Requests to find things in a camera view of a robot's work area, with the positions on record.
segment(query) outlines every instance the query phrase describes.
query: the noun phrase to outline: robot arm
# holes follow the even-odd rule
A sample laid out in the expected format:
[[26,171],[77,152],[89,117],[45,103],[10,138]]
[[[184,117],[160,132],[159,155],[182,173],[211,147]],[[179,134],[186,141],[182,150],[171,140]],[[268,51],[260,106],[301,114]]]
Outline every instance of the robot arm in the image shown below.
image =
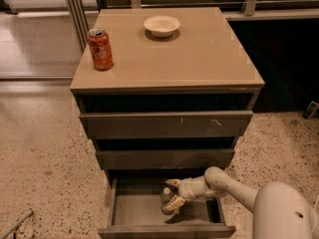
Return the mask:
[[319,239],[318,213],[287,184],[271,182],[256,190],[217,167],[210,167],[204,176],[166,183],[176,187],[178,195],[163,207],[164,213],[200,196],[228,193],[253,214],[253,239]]

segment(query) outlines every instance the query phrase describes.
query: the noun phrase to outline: terrazzo floor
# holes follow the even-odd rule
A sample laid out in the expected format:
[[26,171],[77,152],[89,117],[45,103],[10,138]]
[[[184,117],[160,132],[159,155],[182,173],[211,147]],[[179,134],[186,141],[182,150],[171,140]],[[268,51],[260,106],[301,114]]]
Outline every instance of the terrazzo floor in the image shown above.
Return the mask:
[[[3,17],[7,15],[0,15],[2,23],[7,21]],[[56,20],[71,24],[66,18]],[[16,42],[1,39],[0,54]],[[69,45],[73,59],[69,54],[57,61],[55,56],[32,57],[29,50],[34,58],[31,63],[30,56],[24,57],[31,63],[29,69],[37,68],[37,57],[45,57],[50,70],[63,63],[59,72],[70,68],[73,73],[81,57],[76,40],[60,42],[59,47],[75,42]],[[39,49],[45,53],[45,47]],[[10,67],[8,56],[1,55],[6,67],[0,63],[0,73]],[[80,124],[69,86],[0,83],[0,235],[30,208],[34,215],[20,226],[16,238],[100,238],[98,228],[107,225],[110,186]],[[319,194],[318,149],[318,118],[306,120],[300,112],[255,114],[226,172],[254,188],[270,181],[288,183],[314,206]],[[252,214],[230,196],[221,201],[226,224],[236,227],[231,239],[252,238]]]

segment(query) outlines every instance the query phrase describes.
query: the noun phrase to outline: can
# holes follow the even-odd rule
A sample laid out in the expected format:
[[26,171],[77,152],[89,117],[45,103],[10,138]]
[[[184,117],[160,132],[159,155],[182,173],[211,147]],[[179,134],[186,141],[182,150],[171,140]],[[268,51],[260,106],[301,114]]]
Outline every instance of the can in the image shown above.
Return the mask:
[[113,66],[110,38],[103,28],[94,28],[89,31],[88,44],[96,70],[105,71]]

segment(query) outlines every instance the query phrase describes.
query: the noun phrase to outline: gray dresser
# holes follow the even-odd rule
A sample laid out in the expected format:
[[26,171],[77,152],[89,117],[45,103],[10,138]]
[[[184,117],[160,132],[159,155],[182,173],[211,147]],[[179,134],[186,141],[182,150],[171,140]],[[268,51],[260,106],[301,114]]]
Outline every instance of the gray dresser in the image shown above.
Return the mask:
[[[143,22],[180,21],[167,39]],[[168,178],[229,166],[264,82],[218,8],[102,10],[115,65],[93,69],[87,48],[71,91],[80,120],[113,189],[103,238],[221,238],[218,199],[198,199],[171,216],[160,211]]]

